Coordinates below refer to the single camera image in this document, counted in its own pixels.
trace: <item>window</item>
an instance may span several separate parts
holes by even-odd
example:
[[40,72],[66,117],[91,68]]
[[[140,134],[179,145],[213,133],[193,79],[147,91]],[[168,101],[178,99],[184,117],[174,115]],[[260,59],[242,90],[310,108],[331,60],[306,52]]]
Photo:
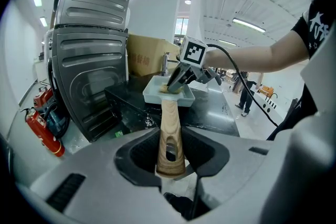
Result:
[[187,34],[189,18],[177,18],[175,34],[176,35],[185,35]]

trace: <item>sponge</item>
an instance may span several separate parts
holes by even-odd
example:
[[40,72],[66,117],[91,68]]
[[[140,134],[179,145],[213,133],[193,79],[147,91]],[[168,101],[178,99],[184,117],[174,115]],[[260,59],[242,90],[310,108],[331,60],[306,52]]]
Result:
[[170,92],[168,91],[168,86],[167,86],[167,83],[163,83],[161,86],[160,86],[160,89],[159,89],[160,92],[163,92],[163,93],[174,93],[174,94],[178,94],[182,91],[182,87],[178,88],[176,91],[174,92]]

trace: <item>wooden handle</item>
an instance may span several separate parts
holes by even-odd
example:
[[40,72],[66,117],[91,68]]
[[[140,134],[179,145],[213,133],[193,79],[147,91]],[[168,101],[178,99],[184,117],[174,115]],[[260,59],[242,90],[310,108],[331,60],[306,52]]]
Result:
[[[181,125],[180,118],[178,117],[177,102],[162,100],[161,107],[161,135],[156,172],[166,177],[177,177],[185,172]],[[168,153],[170,160],[167,159],[166,154],[167,144],[169,145],[169,148],[175,149],[175,154]]]

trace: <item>black countertop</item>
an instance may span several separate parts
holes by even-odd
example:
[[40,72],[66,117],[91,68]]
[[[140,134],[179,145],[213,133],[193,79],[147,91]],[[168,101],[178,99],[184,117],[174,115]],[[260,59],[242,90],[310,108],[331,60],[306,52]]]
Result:
[[[154,75],[132,78],[105,88],[110,110],[118,118],[123,134],[160,127],[161,105],[145,103],[142,92]],[[179,107],[181,126],[239,136],[230,108],[215,80],[208,83],[208,92],[192,89],[195,101],[190,108]]]

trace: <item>fire extinguisher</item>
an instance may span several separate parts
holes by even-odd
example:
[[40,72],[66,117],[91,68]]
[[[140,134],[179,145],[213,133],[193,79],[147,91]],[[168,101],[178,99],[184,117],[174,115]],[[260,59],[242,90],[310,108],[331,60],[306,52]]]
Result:
[[41,117],[41,115],[34,109],[23,109],[26,111],[25,121],[29,127],[36,134],[36,136],[42,141],[42,143],[57,157],[64,154],[65,148],[62,143],[53,136],[53,134],[47,129],[47,122]]

